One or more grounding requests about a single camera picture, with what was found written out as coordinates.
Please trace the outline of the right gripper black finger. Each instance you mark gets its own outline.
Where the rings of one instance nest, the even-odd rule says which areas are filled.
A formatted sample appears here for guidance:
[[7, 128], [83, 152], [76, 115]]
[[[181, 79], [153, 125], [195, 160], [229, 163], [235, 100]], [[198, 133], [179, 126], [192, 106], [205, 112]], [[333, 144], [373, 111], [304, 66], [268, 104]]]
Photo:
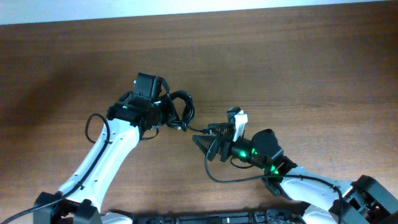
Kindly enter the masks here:
[[224, 134], [234, 131], [234, 125], [230, 123], [210, 123], [208, 129], [212, 134]]
[[199, 147], [199, 149], [206, 155], [214, 156], [216, 154], [216, 136], [200, 136], [193, 135], [192, 141]]

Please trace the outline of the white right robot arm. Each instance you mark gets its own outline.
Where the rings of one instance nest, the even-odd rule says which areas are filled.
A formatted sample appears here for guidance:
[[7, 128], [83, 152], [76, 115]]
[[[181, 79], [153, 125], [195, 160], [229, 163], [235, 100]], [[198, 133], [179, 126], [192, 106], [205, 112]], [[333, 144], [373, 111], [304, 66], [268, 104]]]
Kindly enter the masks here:
[[271, 194], [308, 204], [300, 214], [304, 223], [397, 223], [397, 198], [373, 177], [348, 181], [313, 174], [284, 155], [271, 129], [252, 139], [235, 137], [227, 123], [214, 124], [210, 131], [192, 137], [206, 162], [220, 155], [222, 162], [238, 159], [263, 170], [258, 178]]

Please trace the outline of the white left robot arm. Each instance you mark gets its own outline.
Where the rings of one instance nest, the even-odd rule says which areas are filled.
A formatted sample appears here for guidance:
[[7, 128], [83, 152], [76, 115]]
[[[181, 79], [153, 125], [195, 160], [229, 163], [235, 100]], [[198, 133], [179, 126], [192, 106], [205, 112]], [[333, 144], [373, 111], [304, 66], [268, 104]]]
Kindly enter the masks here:
[[61, 223], [72, 214], [73, 223], [133, 223], [123, 213], [101, 214], [101, 206], [121, 164], [144, 140], [144, 133], [175, 118], [169, 91], [163, 78], [139, 73], [133, 91], [109, 107], [101, 134], [79, 168], [57, 193], [39, 195], [33, 222]]

